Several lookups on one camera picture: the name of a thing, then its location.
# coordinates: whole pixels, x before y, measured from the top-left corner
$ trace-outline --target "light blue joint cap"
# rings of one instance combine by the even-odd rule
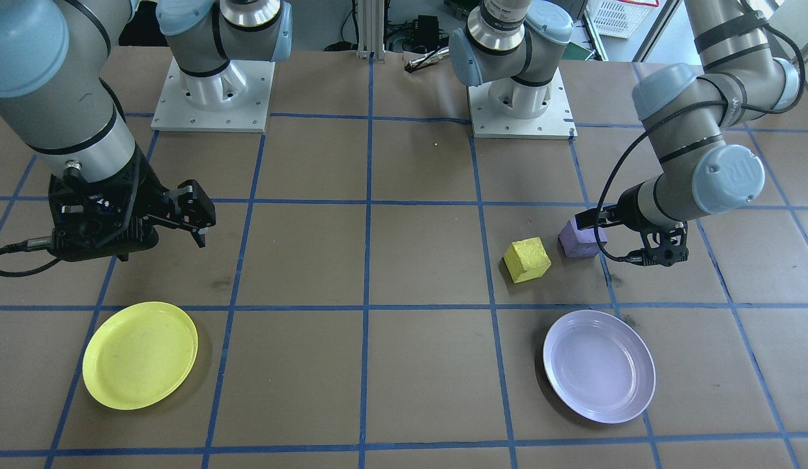
[[[712,149],[693,170],[693,199],[709,214],[724,214],[755,200],[766,175],[759,158],[741,145]]]
[[[783,84],[783,94],[780,95],[780,99],[777,101],[777,104],[774,105],[773,109],[783,109],[787,106],[787,104],[792,103],[792,99],[795,99],[795,96],[798,95],[798,71],[792,63],[788,62],[781,57],[774,57],[774,61],[780,63],[780,66],[783,67],[783,73],[786,76],[786,83]]]
[[[544,0],[532,0],[526,24],[533,32],[562,46],[571,39],[571,16],[563,8]]]
[[[291,4],[282,3],[282,21],[280,21],[280,35],[276,38],[274,56],[271,62],[282,62],[291,56],[291,36],[294,31],[294,19],[291,17]]]
[[[649,118],[662,110],[673,99],[691,86],[697,75],[686,63],[666,66],[649,75],[633,88],[633,104],[639,120]]]
[[[160,0],[154,15],[165,36],[180,35],[207,17],[214,0]]]
[[[461,29],[451,33],[448,43],[451,48],[451,64],[459,81],[464,86],[479,86],[482,84],[482,71],[479,69],[479,62],[476,61],[476,54],[473,47]]]
[[[0,0],[0,98],[40,89],[68,53],[68,25],[52,0]]]
[[[140,3],[141,0],[130,0],[130,2],[132,3],[132,14],[129,17],[129,21],[132,21],[132,18],[135,18],[135,12],[138,11],[138,3]]]

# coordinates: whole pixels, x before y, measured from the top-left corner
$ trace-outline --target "yellow plate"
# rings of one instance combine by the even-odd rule
[[[171,394],[192,370],[198,333],[177,306],[138,303],[113,315],[91,337],[83,379],[100,404],[132,410]]]

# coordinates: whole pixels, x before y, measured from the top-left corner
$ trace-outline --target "plate rim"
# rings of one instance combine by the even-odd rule
[[[192,353],[190,354],[186,370],[182,369],[180,377],[177,379],[177,381],[175,381],[174,385],[169,387],[167,391],[159,393],[159,395],[156,397],[148,400],[147,403],[140,403],[138,406],[119,406],[118,404],[112,403],[110,400],[106,400],[104,394],[100,392],[100,388],[102,387],[100,385],[101,380],[99,377],[96,377],[97,374],[93,366],[93,363],[95,362],[94,359],[100,355],[100,349],[106,340],[106,333],[114,329],[115,323],[118,323],[118,321],[128,318],[129,315],[135,314],[136,311],[147,307],[163,309],[164,311],[175,314],[175,316],[181,321],[181,323],[183,323],[184,327],[187,329],[187,332],[190,334],[190,339],[192,339],[193,344]],[[95,330],[94,334],[89,340],[88,345],[85,347],[85,351],[83,351],[82,375],[83,383],[85,383],[85,389],[89,392],[89,394],[91,394],[91,397],[94,397],[95,401],[103,404],[103,406],[110,407],[111,409],[115,410],[136,410],[159,403],[168,397],[168,395],[171,395],[176,389],[178,389],[184,380],[190,376],[190,371],[192,371],[193,365],[195,365],[195,359],[198,356],[198,342],[198,329],[196,329],[195,323],[193,323],[190,315],[188,315],[186,311],[178,306],[166,303],[164,301],[143,301],[132,306],[126,306],[107,320],[103,321],[103,324],[101,324],[100,327]]]
[[[583,412],[582,410],[576,409],[570,403],[568,403],[567,399],[563,395],[563,392],[562,392],[563,389],[560,388],[559,384],[556,385],[556,383],[558,383],[558,380],[556,379],[556,377],[554,377],[554,371],[553,371],[553,366],[552,366],[553,357],[552,357],[551,353],[549,353],[549,354],[546,353],[547,344],[552,343],[552,342],[550,342],[551,332],[552,332],[552,330],[554,330],[555,326],[559,322],[561,322],[561,321],[566,322],[566,321],[569,320],[570,317],[573,317],[574,315],[577,315],[579,313],[592,313],[592,314],[598,313],[598,318],[603,318],[603,320],[610,321],[613,324],[618,324],[619,326],[624,326],[626,328],[625,330],[627,330],[628,333],[632,334],[639,341],[639,344],[641,345],[641,347],[643,347],[643,351],[645,352],[646,358],[648,358],[648,363],[650,364],[650,368],[652,369],[652,383],[650,384],[650,395],[649,395],[649,397],[646,399],[645,404],[642,406],[642,408],[639,410],[639,412],[635,413],[635,415],[628,416],[628,418],[625,418],[625,419],[612,419],[612,418],[610,418],[610,419],[599,419],[599,418],[597,418],[597,416],[588,415],[588,413]],[[607,314],[607,313],[605,313],[603,311],[598,311],[597,309],[576,309],[576,311],[571,311],[571,312],[563,315],[562,317],[559,317],[558,320],[556,320],[552,324],[552,326],[549,327],[549,330],[546,332],[546,337],[543,340],[543,345],[540,348],[540,350],[541,350],[541,354],[542,354],[543,368],[546,371],[546,377],[549,380],[549,383],[552,386],[552,389],[554,389],[555,394],[558,395],[558,397],[560,398],[562,403],[566,404],[570,409],[572,409],[574,412],[578,413],[580,416],[583,416],[584,418],[588,418],[588,419],[591,419],[591,421],[596,421],[596,422],[599,422],[599,423],[606,423],[606,424],[624,423],[626,421],[631,421],[631,419],[637,418],[637,416],[640,416],[646,410],[646,408],[648,408],[648,406],[650,406],[650,403],[652,402],[652,400],[654,400],[654,395],[656,394],[656,363],[654,361],[654,357],[652,357],[652,354],[650,353],[650,349],[648,348],[648,345],[644,342],[644,339],[642,338],[642,336],[639,335],[639,333],[637,333],[632,327],[630,327],[629,324],[625,323],[623,320],[620,320],[619,318],[616,318],[614,315]]]

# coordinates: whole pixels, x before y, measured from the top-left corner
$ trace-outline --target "cable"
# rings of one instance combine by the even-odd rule
[[[642,141],[645,140],[651,133],[654,133],[657,130],[657,128],[662,127],[664,124],[667,124],[671,120],[678,118],[681,115],[684,115],[684,113],[691,112],[694,109],[700,109],[700,107],[709,107],[709,106],[728,106],[728,103],[726,101],[701,101],[699,103],[689,104],[685,107],[682,107],[678,111],[671,113],[671,115],[667,116],[666,118],[656,122],[656,124],[651,125],[651,127],[645,130],[636,140],[634,140],[634,142],[630,143],[630,146],[624,151],[624,153],[621,155],[621,158],[618,159],[618,163],[616,163],[615,166],[613,167],[612,173],[610,173],[609,178],[607,178],[607,183],[604,184],[604,190],[601,191],[601,199],[598,199],[596,212],[598,214],[601,214],[601,209],[603,208],[604,205],[604,199],[607,198],[607,192],[609,192],[610,186],[613,185],[613,179],[615,179],[615,176],[618,174],[618,170],[621,169],[622,164],[624,164],[624,160],[627,160],[627,157],[630,156],[631,152],[633,152],[633,149],[636,149],[636,146],[639,146],[639,143],[642,143]],[[600,226],[598,223],[598,217],[596,216],[595,223],[592,224],[592,232],[594,232],[595,234],[595,244],[598,245],[598,249],[600,249],[601,252],[604,254],[604,256],[610,259],[610,261],[627,262],[627,257],[611,255],[609,252],[607,252],[606,249],[604,249],[603,244],[601,244],[600,234],[598,232],[599,228]]]
[[[7,246],[0,248],[0,256],[5,255],[6,253],[31,252],[31,250],[44,249],[44,247],[40,247],[38,249],[29,249],[28,246],[31,241],[32,240],[27,240],[22,241],[21,243],[7,244]],[[59,261],[62,261],[62,259],[53,259],[52,261],[48,262],[45,265],[42,265],[41,267],[37,267],[31,270],[24,270],[21,272],[10,272],[8,270],[0,269],[0,277],[17,278],[17,277],[32,276],[33,274],[38,274],[40,272],[46,271],[47,269],[50,269],[51,267],[53,267],[53,265],[59,264]]]

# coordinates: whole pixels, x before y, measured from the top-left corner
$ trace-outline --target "metal frame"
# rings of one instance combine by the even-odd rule
[[[369,59],[372,54],[377,61],[384,60],[384,33],[386,32],[384,0],[358,0],[357,56]]]
[[[264,133],[274,63],[249,60],[234,60],[234,63],[247,77],[246,101],[231,109],[203,110],[193,107],[184,97],[181,71],[172,59],[151,128],[178,132]]]
[[[494,109],[488,101],[490,86],[486,83],[467,89],[474,137],[565,140],[577,136],[560,69],[552,77],[548,109],[537,119],[515,119]]]

